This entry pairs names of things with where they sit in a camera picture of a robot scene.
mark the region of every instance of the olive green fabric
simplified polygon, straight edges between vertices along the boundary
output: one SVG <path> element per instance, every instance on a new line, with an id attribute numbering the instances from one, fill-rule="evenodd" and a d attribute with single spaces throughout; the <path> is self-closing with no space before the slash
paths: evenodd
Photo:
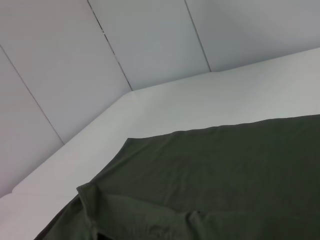
<path id="1" fill-rule="evenodd" d="M 319 240 L 320 115 L 129 138 L 37 240 Z"/>

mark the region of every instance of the green t-shirt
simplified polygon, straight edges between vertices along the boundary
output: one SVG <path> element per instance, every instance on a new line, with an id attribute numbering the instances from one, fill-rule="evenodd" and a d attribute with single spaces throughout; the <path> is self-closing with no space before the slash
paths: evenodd
<path id="1" fill-rule="evenodd" d="M 320 115 L 129 138 L 37 240 L 319 240 Z"/>

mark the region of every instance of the white wall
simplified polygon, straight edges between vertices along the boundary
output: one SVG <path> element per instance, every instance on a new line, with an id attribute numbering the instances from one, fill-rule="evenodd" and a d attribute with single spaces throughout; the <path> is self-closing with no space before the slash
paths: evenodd
<path id="1" fill-rule="evenodd" d="M 130 91 L 86 0 L 1 0 L 0 44 L 64 143 Z"/>
<path id="2" fill-rule="evenodd" d="M 214 72 L 320 47 L 318 0 L 186 0 Z"/>
<path id="3" fill-rule="evenodd" d="M 62 146 L 0 47 L 0 197 Z"/>
<path id="4" fill-rule="evenodd" d="M 134 90 L 210 71 L 184 0 L 89 2 Z"/>

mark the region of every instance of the white surface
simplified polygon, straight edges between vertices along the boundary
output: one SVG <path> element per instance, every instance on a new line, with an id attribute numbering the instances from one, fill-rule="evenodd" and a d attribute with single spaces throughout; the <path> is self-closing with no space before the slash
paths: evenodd
<path id="1" fill-rule="evenodd" d="M 186 0 L 213 72 L 320 47 L 318 0 Z"/>
<path id="2" fill-rule="evenodd" d="M 86 0 L 1 0 L 0 33 L 65 143 L 130 91 Z"/>
<path id="3" fill-rule="evenodd" d="M 184 0 L 89 2 L 134 90 L 210 71 Z"/>
<path id="4" fill-rule="evenodd" d="M 0 198 L 0 239 L 35 239 L 71 199 L 13 193 Z"/>
<path id="5" fill-rule="evenodd" d="M 0 47 L 0 197 L 62 146 Z"/>
<path id="6" fill-rule="evenodd" d="M 127 93 L 13 190 L 75 196 L 127 138 L 320 114 L 320 48 Z"/>

